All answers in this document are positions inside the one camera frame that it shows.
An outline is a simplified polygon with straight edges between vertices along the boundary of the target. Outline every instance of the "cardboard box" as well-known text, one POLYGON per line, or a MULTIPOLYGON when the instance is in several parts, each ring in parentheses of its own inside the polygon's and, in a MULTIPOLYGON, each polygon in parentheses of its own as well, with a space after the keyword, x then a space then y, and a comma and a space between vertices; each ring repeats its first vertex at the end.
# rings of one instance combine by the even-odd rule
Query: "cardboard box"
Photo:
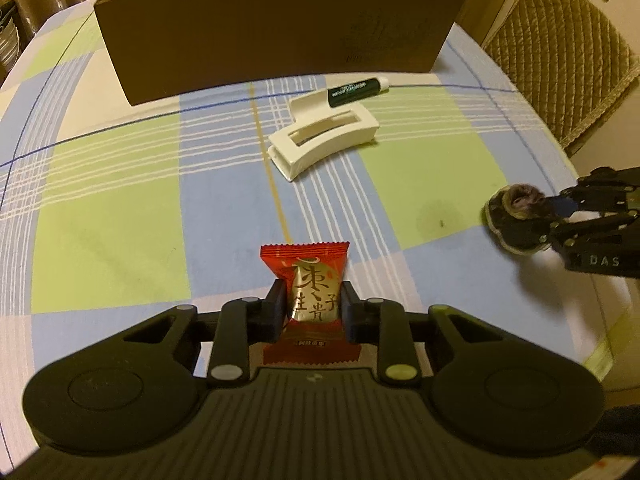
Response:
POLYGON ((279 76, 428 72, 464 0, 98 0, 130 104, 279 76))

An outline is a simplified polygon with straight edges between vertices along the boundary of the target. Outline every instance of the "quilted chair cushion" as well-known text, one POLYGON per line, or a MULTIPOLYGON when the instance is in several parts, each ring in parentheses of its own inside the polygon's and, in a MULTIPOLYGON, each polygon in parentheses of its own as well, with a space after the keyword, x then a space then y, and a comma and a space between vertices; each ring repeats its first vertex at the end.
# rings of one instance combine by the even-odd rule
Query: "quilted chair cushion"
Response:
POLYGON ((638 56, 588 0, 516 0, 484 49, 563 148, 640 75, 638 56))

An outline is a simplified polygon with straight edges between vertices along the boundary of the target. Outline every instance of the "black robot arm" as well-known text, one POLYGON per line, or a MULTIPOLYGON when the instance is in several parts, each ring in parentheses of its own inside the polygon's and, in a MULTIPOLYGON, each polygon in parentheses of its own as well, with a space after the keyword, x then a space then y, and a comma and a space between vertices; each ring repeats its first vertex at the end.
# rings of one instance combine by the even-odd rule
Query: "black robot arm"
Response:
POLYGON ((532 189, 511 186, 487 203, 489 226, 505 248, 527 254, 550 245, 568 270, 640 278, 640 168, 598 168, 559 196, 537 200, 537 209, 532 189), (518 207, 523 196, 528 202, 518 207), (568 221, 577 211, 601 216, 568 221))
POLYGON ((252 374, 249 348, 279 338, 286 297, 276 280, 219 313, 178 305, 38 371, 23 410, 40 449, 8 478, 567 480, 597 462, 597 379, 450 306, 407 313, 343 282, 345 337, 377 347, 376 369, 252 374))

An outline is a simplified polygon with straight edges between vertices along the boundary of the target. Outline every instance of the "plaid tablecloth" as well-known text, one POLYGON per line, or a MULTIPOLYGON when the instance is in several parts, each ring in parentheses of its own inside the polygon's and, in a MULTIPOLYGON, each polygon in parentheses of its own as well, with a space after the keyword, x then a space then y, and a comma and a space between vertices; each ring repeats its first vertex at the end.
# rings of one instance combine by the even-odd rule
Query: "plaid tablecloth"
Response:
MULTIPOLYGON (((53 16, 0 92, 0 470, 35 447, 22 390, 36 370, 178 302, 263 296, 261 244, 348 240, 364 298, 447 303, 602 375, 617 278, 551 251, 504 253, 482 225, 507 183, 575 175, 504 74, 454 26, 433 73, 363 101, 377 143, 286 182, 265 155, 287 100, 358 76, 300 76, 131 107, 85 2, 53 16)), ((170 70, 171 60, 167 60, 170 70)), ((204 360, 198 364, 202 372, 204 360)))

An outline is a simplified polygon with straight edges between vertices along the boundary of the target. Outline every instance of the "candy packet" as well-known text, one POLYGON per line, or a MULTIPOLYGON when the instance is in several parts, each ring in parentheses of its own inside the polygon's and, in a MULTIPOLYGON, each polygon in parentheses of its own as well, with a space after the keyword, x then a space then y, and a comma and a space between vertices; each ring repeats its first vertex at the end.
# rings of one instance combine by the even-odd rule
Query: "candy packet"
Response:
POLYGON ((264 347, 263 364, 324 365, 357 361, 347 342, 339 300, 348 242, 268 245, 260 257, 287 283, 289 315, 280 339, 264 347))

